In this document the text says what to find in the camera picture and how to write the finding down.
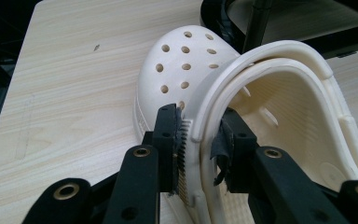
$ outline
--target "black metal frame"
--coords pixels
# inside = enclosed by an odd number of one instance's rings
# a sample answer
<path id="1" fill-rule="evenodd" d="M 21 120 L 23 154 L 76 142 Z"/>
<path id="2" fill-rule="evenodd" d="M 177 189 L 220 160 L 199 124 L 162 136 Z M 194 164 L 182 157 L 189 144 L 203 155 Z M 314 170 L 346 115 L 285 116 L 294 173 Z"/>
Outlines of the black metal frame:
<path id="1" fill-rule="evenodd" d="M 237 52 L 244 53 L 261 45 L 273 0 L 254 0 L 246 34 L 227 15 L 228 6 L 235 0 L 204 0 L 200 23 L 222 37 Z M 358 11 L 358 1 L 337 0 Z M 358 50 L 358 27 L 303 41 L 325 59 L 344 57 Z"/>
<path id="2" fill-rule="evenodd" d="M 127 151 L 118 173 L 93 187 L 83 179 L 58 181 L 23 223 L 159 223 L 159 193 L 177 193 L 173 164 L 179 126 L 175 105 L 163 106 L 157 131 Z M 255 223 L 358 223 L 358 181 L 345 182 L 339 193 L 313 183 L 284 150 L 260 147 L 232 109 L 217 136 L 213 150 L 222 150 L 213 157 L 222 170 L 219 176 L 231 193 L 249 193 Z"/>

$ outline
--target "wooden table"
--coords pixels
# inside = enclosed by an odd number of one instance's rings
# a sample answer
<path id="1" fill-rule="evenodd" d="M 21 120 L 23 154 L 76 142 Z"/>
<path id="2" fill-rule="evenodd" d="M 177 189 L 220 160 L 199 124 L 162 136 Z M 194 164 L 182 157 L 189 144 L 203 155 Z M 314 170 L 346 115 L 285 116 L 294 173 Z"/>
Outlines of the wooden table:
<path id="1" fill-rule="evenodd" d="M 200 24 L 200 0 L 49 0 L 34 10 L 0 118 L 0 223 L 21 223 L 45 188 L 91 185 L 136 145 L 131 109 L 152 45 Z M 358 54 L 329 61 L 358 122 Z M 173 223 L 161 205 L 161 223 Z"/>

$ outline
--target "table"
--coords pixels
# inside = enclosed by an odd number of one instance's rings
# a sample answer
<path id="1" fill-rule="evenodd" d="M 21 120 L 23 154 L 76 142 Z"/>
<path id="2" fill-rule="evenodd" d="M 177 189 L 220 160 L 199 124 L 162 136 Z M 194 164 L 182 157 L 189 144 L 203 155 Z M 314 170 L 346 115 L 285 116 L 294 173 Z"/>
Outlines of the table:
<path id="1" fill-rule="evenodd" d="M 0 117 L 0 223 L 21 223 L 52 183 L 118 171 L 138 144 L 131 109 L 152 45 L 199 24 L 201 1 L 48 0 L 29 25 Z M 329 61 L 358 122 L 358 54 Z M 173 223 L 162 202 L 161 223 Z"/>

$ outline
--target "crocs shoe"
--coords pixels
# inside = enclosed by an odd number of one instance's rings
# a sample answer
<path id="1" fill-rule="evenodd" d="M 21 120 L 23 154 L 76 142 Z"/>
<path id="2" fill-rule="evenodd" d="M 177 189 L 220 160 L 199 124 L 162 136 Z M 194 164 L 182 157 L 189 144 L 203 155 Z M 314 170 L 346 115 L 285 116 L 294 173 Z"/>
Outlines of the crocs shoe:
<path id="1" fill-rule="evenodd" d="M 139 75 L 133 124 L 140 141 L 158 109 L 172 103 L 182 108 L 185 139 L 180 200 L 168 198 L 180 223 L 249 219 L 246 196 L 213 186 L 211 145 L 228 106 L 260 146 L 286 150 L 313 181 L 339 190 L 358 179 L 356 123 L 332 70 L 305 44 L 278 41 L 240 55 L 206 28 L 175 29 L 150 50 Z"/>

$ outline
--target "wood grain surface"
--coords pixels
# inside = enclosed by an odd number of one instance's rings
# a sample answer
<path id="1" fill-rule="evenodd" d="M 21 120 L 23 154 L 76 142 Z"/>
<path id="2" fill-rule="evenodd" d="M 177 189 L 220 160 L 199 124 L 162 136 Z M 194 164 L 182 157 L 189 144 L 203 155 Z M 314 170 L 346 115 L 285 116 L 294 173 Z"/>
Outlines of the wood grain surface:
<path id="1" fill-rule="evenodd" d="M 170 30 L 200 24 L 200 0 L 48 0 L 32 17 L 0 117 L 0 223 L 21 223 L 66 177 L 91 185 L 138 144 L 137 75 Z M 329 63 L 358 123 L 358 53 Z M 165 202 L 161 223 L 173 223 Z"/>

